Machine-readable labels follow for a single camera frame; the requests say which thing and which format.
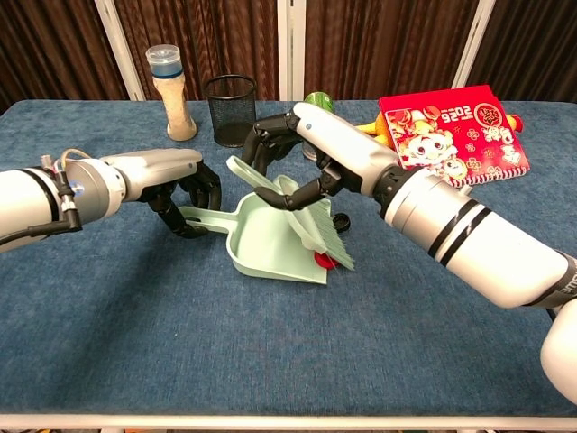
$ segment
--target table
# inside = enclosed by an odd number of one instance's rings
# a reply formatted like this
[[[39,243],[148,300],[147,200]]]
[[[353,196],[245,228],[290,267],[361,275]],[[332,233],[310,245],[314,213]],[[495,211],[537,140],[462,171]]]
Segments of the table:
[[[259,102],[258,116],[291,105]],[[472,197],[577,255],[577,106],[504,106],[525,121],[532,170]],[[23,101],[0,117],[0,170],[70,146],[95,157],[193,147],[232,211],[251,191],[224,163],[241,151],[215,144],[205,102],[189,107],[198,135],[174,143],[159,101]],[[335,110],[361,124],[378,106]],[[281,173],[317,175],[299,149],[270,167]],[[0,426],[577,426],[577,407],[539,363],[545,311],[491,305],[385,226],[367,198],[343,191],[333,209],[351,217],[343,239],[356,271],[330,272],[326,286],[244,276],[223,235],[177,238],[142,203],[0,254]]]

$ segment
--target wire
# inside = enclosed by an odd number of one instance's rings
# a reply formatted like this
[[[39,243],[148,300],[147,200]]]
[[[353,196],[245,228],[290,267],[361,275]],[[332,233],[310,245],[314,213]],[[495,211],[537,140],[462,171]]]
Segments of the wire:
[[[58,168],[58,165],[60,164],[60,159],[57,159],[53,164],[52,164],[52,171],[53,172],[58,172],[60,171],[60,169]]]
[[[26,237],[28,235],[30,235],[30,230],[28,230],[27,228],[24,230],[20,230],[18,232],[14,232],[11,235],[0,238],[0,246],[15,241],[16,239],[20,239],[21,237]]]
[[[84,158],[92,158],[90,155],[88,155],[86,152],[81,151],[80,149],[74,149],[73,147],[67,149],[66,151],[64,151],[61,155],[60,155],[60,165],[62,166],[62,169],[65,170],[66,169],[66,159],[68,158],[68,156],[70,154],[74,154],[74,155],[78,155],[78,156],[82,156]]]

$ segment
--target dustpan handle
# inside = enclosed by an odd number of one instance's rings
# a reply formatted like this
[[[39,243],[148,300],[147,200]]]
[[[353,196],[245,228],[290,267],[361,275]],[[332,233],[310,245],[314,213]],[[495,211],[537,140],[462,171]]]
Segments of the dustpan handle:
[[[252,187],[264,187],[282,194],[282,190],[278,185],[275,185],[270,180],[262,176],[257,170],[243,162],[243,160],[240,158],[233,155],[228,160],[226,160],[226,165],[234,174],[236,174],[239,178],[247,182]]]
[[[231,233],[238,224],[238,215],[218,210],[201,209],[198,207],[179,207],[180,212],[191,226],[205,227],[211,232]],[[197,218],[200,222],[189,221]]]

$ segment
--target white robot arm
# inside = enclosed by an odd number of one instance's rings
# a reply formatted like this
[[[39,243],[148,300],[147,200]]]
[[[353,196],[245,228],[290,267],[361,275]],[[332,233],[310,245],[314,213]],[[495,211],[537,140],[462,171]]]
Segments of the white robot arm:
[[[426,169],[402,170],[398,156],[340,117],[306,103],[262,119],[243,160],[261,173],[299,141],[316,149],[321,176],[291,196],[257,188],[271,206],[297,210],[346,188],[375,199],[380,216],[437,262],[502,308],[561,307],[541,352],[552,384],[577,404],[577,261],[516,228]],[[501,245],[496,252],[491,248]]]
[[[58,163],[42,157],[42,166],[0,173],[0,253],[78,231],[114,214],[122,203],[146,202],[176,235],[194,238],[205,228],[186,224],[170,198],[179,184],[195,206],[219,209],[220,179],[191,149],[155,149],[101,159]]]

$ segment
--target white powder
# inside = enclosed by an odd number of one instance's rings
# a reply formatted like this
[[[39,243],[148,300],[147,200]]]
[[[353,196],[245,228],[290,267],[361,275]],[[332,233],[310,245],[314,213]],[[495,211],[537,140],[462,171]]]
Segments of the white powder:
[[[184,74],[175,78],[152,78],[154,86],[162,96],[169,124],[167,132],[172,140],[181,142],[197,134],[197,124],[188,113],[184,99]]]

